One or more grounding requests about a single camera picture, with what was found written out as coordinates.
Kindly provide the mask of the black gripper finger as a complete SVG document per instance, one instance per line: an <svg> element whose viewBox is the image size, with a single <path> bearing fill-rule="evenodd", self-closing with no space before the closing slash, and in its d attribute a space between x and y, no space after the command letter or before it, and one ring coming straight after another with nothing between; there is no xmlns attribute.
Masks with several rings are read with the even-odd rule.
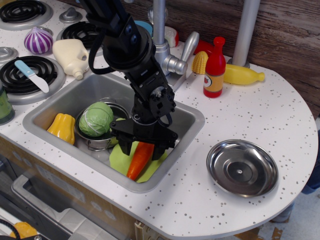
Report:
<svg viewBox="0 0 320 240"><path fill-rule="evenodd" d="M165 151L170 147L167 142L155 143L152 152L152 161L158 160L165 153Z"/></svg>
<svg viewBox="0 0 320 240"><path fill-rule="evenodd" d="M118 144L122 150L122 152L129 156L131 154L131 149L132 149L132 143L135 140L135 137L132 135L123 135L121 134L120 136L117 137L118 139Z"/></svg>

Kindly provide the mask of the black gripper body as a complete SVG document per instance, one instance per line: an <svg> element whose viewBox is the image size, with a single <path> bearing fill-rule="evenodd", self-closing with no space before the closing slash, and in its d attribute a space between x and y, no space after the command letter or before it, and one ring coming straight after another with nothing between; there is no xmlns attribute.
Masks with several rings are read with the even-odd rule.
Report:
<svg viewBox="0 0 320 240"><path fill-rule="evenodd" d="M151 124L139 124L133 119L126 119L123 122L125 131L120 135L133 136L134 142L144 142L149 144L168 143L169 148L174 148L178 134L167 127L162 126L157 121Z"/></svg>

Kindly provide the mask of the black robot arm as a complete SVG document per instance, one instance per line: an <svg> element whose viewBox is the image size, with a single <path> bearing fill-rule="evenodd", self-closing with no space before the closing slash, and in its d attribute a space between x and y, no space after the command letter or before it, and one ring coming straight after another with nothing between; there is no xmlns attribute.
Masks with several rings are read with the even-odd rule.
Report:
<svg viewBox="0 0 320 240"><path fill-rule="evenodd" d="M152 159L174 148L177 133L169 129L175 94L155 58L149 33L137 26L119 0L82 0L86 18L99 30L98 44L109 69L129 80L134 91L131 117L110 124L122 152L129 155L134 141L154 145Z"/></svg>

